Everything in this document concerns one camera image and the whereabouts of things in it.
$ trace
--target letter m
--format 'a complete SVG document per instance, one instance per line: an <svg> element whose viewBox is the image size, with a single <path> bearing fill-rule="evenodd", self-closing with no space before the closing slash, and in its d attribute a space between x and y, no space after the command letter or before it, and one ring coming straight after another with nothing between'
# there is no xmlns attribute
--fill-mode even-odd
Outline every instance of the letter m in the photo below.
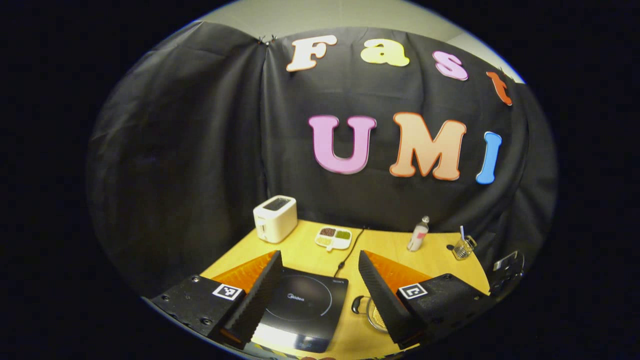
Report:
<svg viewBox="0 0 640 360"><path fill-rule="evenodd" d="M415 154L422 176L427 176L440 159L438 166L433 170L433 177L449 181L460 177L460 147L462 136L467 132L463 123L455 120L445 121L436 138L432 139L424 119L419 114L396 113L394 122L400 127L400 148L396 163L389 168L393 176L413 176L415 167L412 162Z"/></svg>

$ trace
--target green food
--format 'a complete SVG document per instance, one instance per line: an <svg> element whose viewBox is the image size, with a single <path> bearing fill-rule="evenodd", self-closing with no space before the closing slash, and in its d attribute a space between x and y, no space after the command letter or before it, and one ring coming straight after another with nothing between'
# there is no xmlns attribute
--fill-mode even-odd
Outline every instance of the green food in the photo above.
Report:
<svg viewBox="0 0 640 360"><path fill-rule="evenodd" d="M348 231L338 231L338 233L335 235L336 238L338 239L350 239L351 238L351 233Z"/></svg>

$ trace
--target glass cup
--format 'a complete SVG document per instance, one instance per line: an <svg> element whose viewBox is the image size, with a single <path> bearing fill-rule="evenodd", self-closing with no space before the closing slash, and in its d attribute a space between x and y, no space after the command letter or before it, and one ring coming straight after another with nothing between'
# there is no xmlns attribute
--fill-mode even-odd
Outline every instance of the glass cup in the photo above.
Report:
<svg viewBox="0 0 640 360"><path fill-rule="evenodd" d="M365 313L361 313L358 310L358 308L360 307L360 302L361 302L361 300L363 298L369 299L367 301L367 310L366 310ZM382 320L382 316L380 316L380 313L378 312L378 308L376 307L376 304L373 303L373 299L372 298L366 297L364 295L361 295L361 296L355 298L353 300L353 303L351 304L351 311L354 314L367 315L367 319L368 319L369 323L376 330L384 332L385 334L388 334L387 326L385 325L384 321Z"/></svg>
<svg viewBox="0 0 640 360"><path fill-rule="evenodd" d="M453 255L456 257L456 259L464 260L468 258L469 255L471 255L471 253L474 251L474 247L476 246L476 241L471 236L467 235L464 238L458 240L458 243L453 247L453 250L451 251L453 251Z"/></svg>

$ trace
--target midea logo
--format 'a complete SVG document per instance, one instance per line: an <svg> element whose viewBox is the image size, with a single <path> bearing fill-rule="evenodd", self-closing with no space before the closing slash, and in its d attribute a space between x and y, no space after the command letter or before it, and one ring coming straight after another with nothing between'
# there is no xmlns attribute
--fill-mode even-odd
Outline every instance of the midea logo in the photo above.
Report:
<svg viewBox="0 0 640 360"><path fill-rule="evenodd" d="M287 295L287 297L288 297L289 299L294 299L294 300L300 300L300 301L304 301L304 300L305 300L305 299L303 299L303 298L301 298L301 297L297 297L297 296L293 295L292 293L289 293L289 294Z"/></svg>

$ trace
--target letter i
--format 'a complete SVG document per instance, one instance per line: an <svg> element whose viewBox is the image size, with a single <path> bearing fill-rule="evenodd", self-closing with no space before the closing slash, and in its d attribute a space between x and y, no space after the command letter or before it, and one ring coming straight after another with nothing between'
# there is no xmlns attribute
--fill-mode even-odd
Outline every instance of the letter i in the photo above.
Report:
<svg viewBox="0 0 640 360"><path fill-rule="evenodd" d="M479 184L491 184L495 180L495 163L498 160L498 149L502 144L502 138L496 133L487 131L484 133L484 140L486 142L486 152L484 153L484 163L482 170L476 176L476 181Z"/></svg>

